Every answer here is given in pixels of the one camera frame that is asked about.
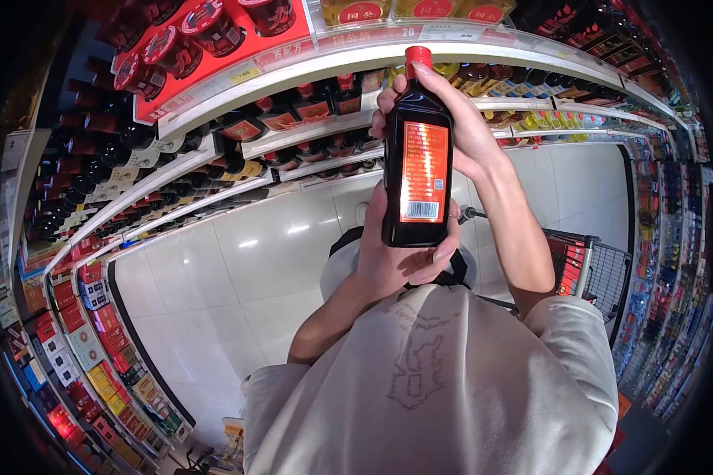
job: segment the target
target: red bottle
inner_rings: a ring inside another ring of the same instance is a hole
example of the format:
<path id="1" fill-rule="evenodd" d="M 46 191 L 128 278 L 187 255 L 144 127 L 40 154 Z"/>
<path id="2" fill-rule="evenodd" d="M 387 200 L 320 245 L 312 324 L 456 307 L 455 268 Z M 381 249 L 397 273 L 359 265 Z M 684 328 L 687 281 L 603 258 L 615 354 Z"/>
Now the red bottle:
<path id="1" fill-rule="evenodd" d="M 333 94 L 333 109 L 339 116 L 359 112 L 362 109 L 362 88 L 354 83 L 353 74 L 337 77 L 338 91 Z"/>
<path id="2" fill-rule="evenodd" d="M 407 89 L 386 117 L 382 238 L 390 247 L 434 247 L 446 238 L 452 193 L 452 127 L 446 105 L 415 78 L 412 62 L 433 69 L 430 50 L 404 52 Z"/>

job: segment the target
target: graphic print on shirt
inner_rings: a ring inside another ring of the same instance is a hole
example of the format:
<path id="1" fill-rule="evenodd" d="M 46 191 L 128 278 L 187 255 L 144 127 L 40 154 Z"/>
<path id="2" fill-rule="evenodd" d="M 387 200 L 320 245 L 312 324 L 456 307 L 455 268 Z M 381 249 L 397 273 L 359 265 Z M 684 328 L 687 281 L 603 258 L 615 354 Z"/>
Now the graphic print on shirt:
<path id="1" fill-rule="evenodd" d="M 386 396 L 409 412 L 445 387 L 440 381 L 443 359 L 438 357 L 444 335 L 435 329 L 449 323 L 451 318 L 426 318 L 407 303 L 404 308 L 388 308 L 383 312 L 391 311 L 399 317 L 399 328 L 404 332 L 404 337 L 399 345 L 399 355 L 394 361 L 397 372 L 392 375 L 391 389 Z"/>

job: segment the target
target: yellow bottle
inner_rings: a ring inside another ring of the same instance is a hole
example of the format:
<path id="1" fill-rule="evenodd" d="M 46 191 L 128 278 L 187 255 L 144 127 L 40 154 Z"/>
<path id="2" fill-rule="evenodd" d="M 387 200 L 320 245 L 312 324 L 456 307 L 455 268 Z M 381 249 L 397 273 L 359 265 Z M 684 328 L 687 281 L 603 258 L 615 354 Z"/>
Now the yellow bottle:
<path id="1" fill-rule="evenodd" d="M 450 17 L 456 6 L 454 0 L 398 0 L 394 16 L 444 18 Z"/>
<path id="2" fill-rule="evenodd" d="M 499 24 L 515 9 L 515 0 L 463 0 L 456 18 Z"/>
<path id="3" fill-rule="evenodd" d="M 324 24 L 329 27 L 387 18 L 391 12 L 391 2 L 387 0 L 320 0 L 320 3 Z"/>

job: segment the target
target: red cylindrical container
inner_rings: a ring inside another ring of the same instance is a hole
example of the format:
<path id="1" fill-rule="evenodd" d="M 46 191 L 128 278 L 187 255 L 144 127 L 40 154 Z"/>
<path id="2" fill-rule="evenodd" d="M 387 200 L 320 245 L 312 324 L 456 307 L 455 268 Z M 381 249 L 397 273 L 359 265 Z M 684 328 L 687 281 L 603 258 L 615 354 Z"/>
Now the red cylindrical container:
<path id="1" fill-rule="evenodd" d="M 251 17 L 259 36 L 279 35 L 295 22 L 290 0 L 238 0 L 238 5 Z"/>
<path id="2" fill-rule="evenodd" d="M 221 0 L 204 0 L 182 20 L 180 31 L 197 41 L 214 58 L 238 49 L 245 38 L 224 10 Z"/>
<path id="3" fill-rule="evenodd" d="M 152 100 L 159 95 L 166 82 L 166 71 L 156 65 L 146 65 L 140 53 L 124 58 L 114 79 L 115 90 L 128 90 Z"/>
<path id="4" fill-rule="evenodd" d="M 127 52 L 140 41 L 146 28 L 147 19 L 137 0 L 127 0 L 116 10 L 113 17 L 98 29 L 95 38 Z"/>
<path id="5" fill-rule="evenodd" d="M 143 54 L 147 65 L 159 65 L 177 79 L 187 78 L 200 64 L 204 51 L 171 25 L 151 39 Z"/>

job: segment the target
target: supermarket aisle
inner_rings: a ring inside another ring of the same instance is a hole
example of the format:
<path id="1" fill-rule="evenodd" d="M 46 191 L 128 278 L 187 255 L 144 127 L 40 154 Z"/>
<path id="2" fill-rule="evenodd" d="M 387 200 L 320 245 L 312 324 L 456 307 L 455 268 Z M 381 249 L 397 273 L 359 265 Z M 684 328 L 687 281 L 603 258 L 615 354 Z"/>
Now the supermarket aisle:
<path id="1" fill-rule="evenodd" d="M 614 145 L 509 154 L 544 227 L 596 234 L 625 249 L 626 176 Z M 117 262 L 118 288 L 153 362 L 197 420 L 197 436 L 221 447 L 221 419 L 238 416 L 239 386 L 253 371 L 285 363 L 300 324 L 322 304 L 328 250 L 356 225 L 355 206 L 377 179 L 361 179 L 259 204 L 153 243 Z M 452 196 L 480 202 L 456 173 Z M 477 293 L 508 299 L 491 231 L 462 227 L 477 259 Z"/>

